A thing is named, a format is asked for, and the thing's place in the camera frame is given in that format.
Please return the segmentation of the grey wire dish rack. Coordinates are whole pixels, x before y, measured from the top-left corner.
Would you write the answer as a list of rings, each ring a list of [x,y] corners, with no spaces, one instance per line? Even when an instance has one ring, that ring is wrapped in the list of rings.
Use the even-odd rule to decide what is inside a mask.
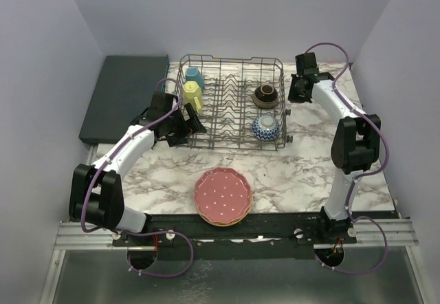
[[[277,151],[293,137],[287,134],[284,67],[277,58],[219,58],[203,54],[186,54],[180,61],[177,80],[185,81],[185,71],[196,67],[203,76],[203,109],[199,116],[206,133],[188,138],[188,146],[198,149],[243,149]],[[273,109],[261,109],[252,95],[261,85],[271,85],[278,93]],[[270,113],[280,125],[277,138],[258,140],[252,133],[257,117]]]

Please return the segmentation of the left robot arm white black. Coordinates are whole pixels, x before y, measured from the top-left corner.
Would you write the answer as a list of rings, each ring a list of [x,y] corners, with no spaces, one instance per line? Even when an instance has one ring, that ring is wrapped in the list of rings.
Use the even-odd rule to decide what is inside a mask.
[[[122,180],[135,162],[160,140],[170,147],[187,143],[195,133],[205,133],[197,112],[189,102],[164,92],[130,123],[126,133],[103,157],[90,165],[79,164],[73,172],[69,216],[81,224],[92,224],[91,231],[104,228],[124,231],[137,245],[152,238],[151,216],[124,203]]]

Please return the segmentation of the blue mug white inside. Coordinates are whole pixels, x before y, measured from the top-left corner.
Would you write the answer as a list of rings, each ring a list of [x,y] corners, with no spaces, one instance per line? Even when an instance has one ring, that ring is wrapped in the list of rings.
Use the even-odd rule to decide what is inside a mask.
[[[195,81],[203,91],[205,89],[204,77],[197,67],[188,67],[185,71],[187,81]]]

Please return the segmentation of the red and blue patterned bowl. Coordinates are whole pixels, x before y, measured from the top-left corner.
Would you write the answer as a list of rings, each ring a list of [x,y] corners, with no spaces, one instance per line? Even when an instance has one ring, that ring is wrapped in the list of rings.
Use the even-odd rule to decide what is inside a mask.
[[[280,135],[280,125],[269,113],[258,116],[252,123],[254,137],[263,142],[275,140]]]

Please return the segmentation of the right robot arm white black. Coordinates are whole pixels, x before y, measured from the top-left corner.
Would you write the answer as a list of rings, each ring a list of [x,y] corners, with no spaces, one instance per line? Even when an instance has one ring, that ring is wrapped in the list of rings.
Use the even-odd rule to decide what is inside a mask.
[[[351,225],[351,207],[360,175],[378,160],[381,120],[359,110],[337,87],[335,78],[318,68],[316,55],[306,52],[295,57],[296,73],[291,76],[288,100],[317,102],[337,123],[331,145],[335,177],[329,198],[321,208],[317,238],[332,243]]]

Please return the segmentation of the dark patterned bowl cream inside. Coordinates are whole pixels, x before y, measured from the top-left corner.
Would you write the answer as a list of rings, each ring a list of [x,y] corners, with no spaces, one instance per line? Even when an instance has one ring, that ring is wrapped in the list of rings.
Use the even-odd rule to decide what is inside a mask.
[[[272,109],[278,104],[278,92],[274,86],[262,84],[254,90],[252,100],[261,109]]]

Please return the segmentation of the cream mug yellow handle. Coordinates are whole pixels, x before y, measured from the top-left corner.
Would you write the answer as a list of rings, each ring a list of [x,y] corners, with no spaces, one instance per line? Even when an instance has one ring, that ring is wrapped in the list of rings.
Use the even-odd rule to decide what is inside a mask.
[[[202,114],[203,94],[201,87],[195,81],[186,81],[183,85],[184,105],[191,104],[196,113]]]

